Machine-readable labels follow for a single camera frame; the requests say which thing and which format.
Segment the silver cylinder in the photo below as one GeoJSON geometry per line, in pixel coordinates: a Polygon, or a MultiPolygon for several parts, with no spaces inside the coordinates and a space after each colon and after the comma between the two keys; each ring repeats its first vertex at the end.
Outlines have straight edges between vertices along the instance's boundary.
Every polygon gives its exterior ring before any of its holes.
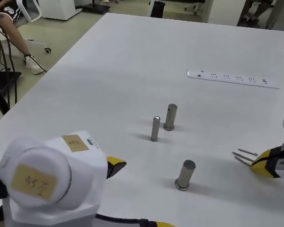
{"type": "Polygon", "coordinates": [[[173,131],[175,128],[175,118],[176,118],[176,113],[177,113],[177,105],[175,104],[169,104],[169,107],[167,109],[167,114],[166,114],[166,120],[163,125],[163,128],[166,131],[173,131]]]}
{"type": "Polygon", "coordinates": [[[152,130],[151,130],[151,137],[150,140],[152,142],[158,141],[158,134],[159,134],[159,128],[160,128],[160,117],[156,116],[153,118],[152,122],[152,130]]]}
{"type": "Polygon", "coordinates": [[[180,191],[186,191],[189,188],[189,181],[195,170],[195,163],[186,160],[183,163],[179,177],[175,181],[175,186],[180,191]]]}

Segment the human leg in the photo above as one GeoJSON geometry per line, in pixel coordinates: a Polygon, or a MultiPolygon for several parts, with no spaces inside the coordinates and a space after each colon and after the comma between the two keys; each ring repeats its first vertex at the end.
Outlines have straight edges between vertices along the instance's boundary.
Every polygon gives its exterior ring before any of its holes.
{"type": "Polygon", "coordinates": [[[26,66],[33,74],[43,72],[43,69],[36,63],[36,60],[29,53],[28,47],[21,33],[14,25],[14,22],[21,16],[21,11],[15,2],[11,2],[0,10],[3,18],[0,19],[0,26],[7,33],[9,40],[23,53],[26,66]]]}
{"type": "Polygon", "coordinates": [[[4,29],[4,31],[8,34],[10,41],[25,55],[29,55],[29,50],[27,45],[19,32],[16,26],[13,24],[13,21],[10,17],[4,13],[3,18],[0,19],[0,26],[4,29]]]}
{"type": "Polygon", "coordinates": [[[266,10],[268,10],[271,7],[272,2],[272,0],[261,0],[261,4],[255,12],[255,17],[261,16],[266,10]]]}
{"type": "Polygon", "coordinates": [[[248,13],[248,11],[249,11],[249,9],[250,9],[250,7],[251,7],[253,2],[254,2],[253,0],[246,0],[245,1],[245,5],[243,7],[243,10],[242,10],[242,13],[241,13],[240,17],[243,17],[243,16],[245,16],[248,13]]]}

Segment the white cabinet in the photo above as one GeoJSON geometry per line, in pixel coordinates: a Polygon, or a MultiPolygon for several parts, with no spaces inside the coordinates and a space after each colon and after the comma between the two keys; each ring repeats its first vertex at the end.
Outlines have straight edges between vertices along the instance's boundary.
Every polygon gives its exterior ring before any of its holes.
{"type": "Polygon", "coordinates": [[[75,9],[74,0],[39,0],[42,16],[50,19],[67,20],[81,9],[75,9]]]}

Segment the chair wheel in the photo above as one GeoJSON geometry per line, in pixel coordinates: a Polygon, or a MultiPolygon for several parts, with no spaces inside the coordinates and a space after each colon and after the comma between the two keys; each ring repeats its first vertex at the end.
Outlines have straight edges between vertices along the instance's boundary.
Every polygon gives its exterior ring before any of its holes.
{"type": "Polygon", "coordinates": [[[44,49],[45,49],[45,52],[47,52],[47,53],[51,53],[51,52],[52,52],[52,49],[49,48],[49,47],[46,47],[46,48],[44,48],[44,49]]]}

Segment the sneaker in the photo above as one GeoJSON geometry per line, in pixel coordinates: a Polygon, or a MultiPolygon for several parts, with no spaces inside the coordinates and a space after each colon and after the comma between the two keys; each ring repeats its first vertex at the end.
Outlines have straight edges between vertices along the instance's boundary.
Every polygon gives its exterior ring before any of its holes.
{"type": "Polygon", "coordinates": [[[25,65],[28,69],[31,69],[33,74],[40,74],[43,72],[43,69],[36,63],[36,59],[30,55],[25,57],[25,65]]]}

